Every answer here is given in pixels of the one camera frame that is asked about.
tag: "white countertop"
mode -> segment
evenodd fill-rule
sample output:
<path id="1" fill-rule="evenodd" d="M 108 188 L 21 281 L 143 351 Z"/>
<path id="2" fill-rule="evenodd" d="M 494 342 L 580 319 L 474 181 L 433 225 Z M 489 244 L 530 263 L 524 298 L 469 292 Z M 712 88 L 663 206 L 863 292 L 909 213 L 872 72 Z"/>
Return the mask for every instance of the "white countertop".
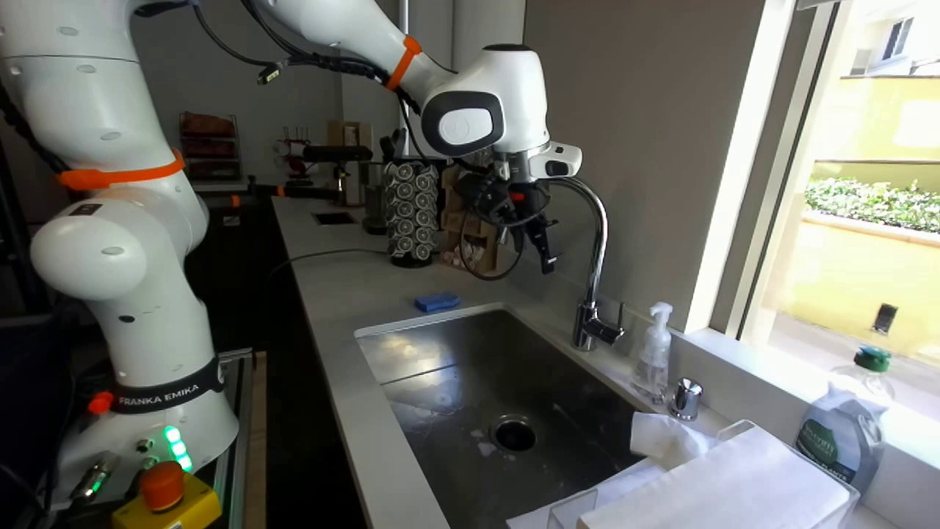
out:
<path id="1" fill-rule="evenodd" d="M 356 225 L 317 225 L 314 213 L 334 213 L 324 201 L 277 198 L 273 209 L 287 256 L 296 259 L 296 289 L 371 527 L 447 527 L 390 404 L 356 342 L 356 329 L 424 319 L 411 306 L 415 298 L 449 292 L 461 306 L 499 303 L 615 391 L 630 394 L 635 373 L 622 358 L 603 348 L 580 353 L 568 345 L 577 306 L 552 313 L 549 303 L 533 300 L 509 284 L 480 284 L 447 264 L 396 269 L 377 253 L 309 256 L 327 251 L 386 251 L 386 239 L 367 237 L 358 213 L 353 213 Z M 853 527 L 878 529 L 885 525 L 857 522 Z"/>

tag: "dish soap bottle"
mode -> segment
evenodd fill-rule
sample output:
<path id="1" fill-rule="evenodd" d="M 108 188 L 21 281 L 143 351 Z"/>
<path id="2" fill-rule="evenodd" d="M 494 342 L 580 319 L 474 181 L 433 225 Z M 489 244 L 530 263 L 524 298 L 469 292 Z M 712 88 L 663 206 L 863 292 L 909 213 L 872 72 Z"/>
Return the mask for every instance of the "dish soap bottle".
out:
<path id="1" fill-rule="evenodd" d="M 666 329 L 671 316 L 672 316 L 671 303 L 654 303 L 649 310 L 649 326 L 647 326 L 643 351 L 637 361 L 640 391 L 652 404 L 663 404 L 671 391 L 671 345 L 672 345 L 672 336 Z"/>
<path id="2" fill-rule="evenodd" d="M 889 357 L 860 348 L 801 422 L 795 451 L 863 495 L 881 461 L 881 416 L 892 404 Z"/>

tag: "outdoor greenery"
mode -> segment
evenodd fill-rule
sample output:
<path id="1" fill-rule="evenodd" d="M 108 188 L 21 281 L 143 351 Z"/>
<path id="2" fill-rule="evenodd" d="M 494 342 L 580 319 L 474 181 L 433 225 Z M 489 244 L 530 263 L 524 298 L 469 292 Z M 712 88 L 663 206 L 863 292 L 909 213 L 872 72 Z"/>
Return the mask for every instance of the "outdoor greenery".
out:
<path id="1" fill-rule="evenodd" d="M 823 214 L 940 237 L 936 191 L 857 181 L 812 181 L 804 201 Z"/>

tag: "chrome faucet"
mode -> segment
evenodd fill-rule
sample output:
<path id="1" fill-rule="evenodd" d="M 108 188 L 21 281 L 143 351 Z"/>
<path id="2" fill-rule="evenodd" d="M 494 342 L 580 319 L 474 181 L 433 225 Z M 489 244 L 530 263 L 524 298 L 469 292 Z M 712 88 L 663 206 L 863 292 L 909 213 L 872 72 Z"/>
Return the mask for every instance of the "chrome faucet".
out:
<path id="1" fill-rule="evenodd" d="M 581 181 L 552 181 L 552 184 L 577 191 L 581 201 L 590 203 L 590 209 L 597 214 L 588 298 L 580 306 L 574 342 L 580 351 L 590 351 L 593 338 L 599 338 L 606 345 L 616 345 L 622 338 L 622 303 L 621 303 L 616 323 L 603 322 L 599 303 L 597 303 L 597 289 L 599 289 L 599 278 L 606 270 L 609 239 L 610 239 L 606 203 Z"/>
<path id="2" fill-rule="evenodd" d="M 694 379 L 681 379 L 671 400 L 671 416 L 690 425 L 700 419 L 706 388 Z"/>

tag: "stainless steel sink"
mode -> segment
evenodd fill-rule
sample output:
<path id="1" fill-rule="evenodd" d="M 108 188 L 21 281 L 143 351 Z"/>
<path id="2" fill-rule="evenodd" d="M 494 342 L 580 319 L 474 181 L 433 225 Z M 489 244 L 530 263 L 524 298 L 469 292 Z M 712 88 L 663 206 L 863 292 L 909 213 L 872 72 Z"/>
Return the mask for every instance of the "stainless steel sink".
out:
<path id="1" fill-rule="evenodd" d="M 494 529 L 637 461 L 635 407 L 509 313 L 358 336 L 456 529 Z"/>

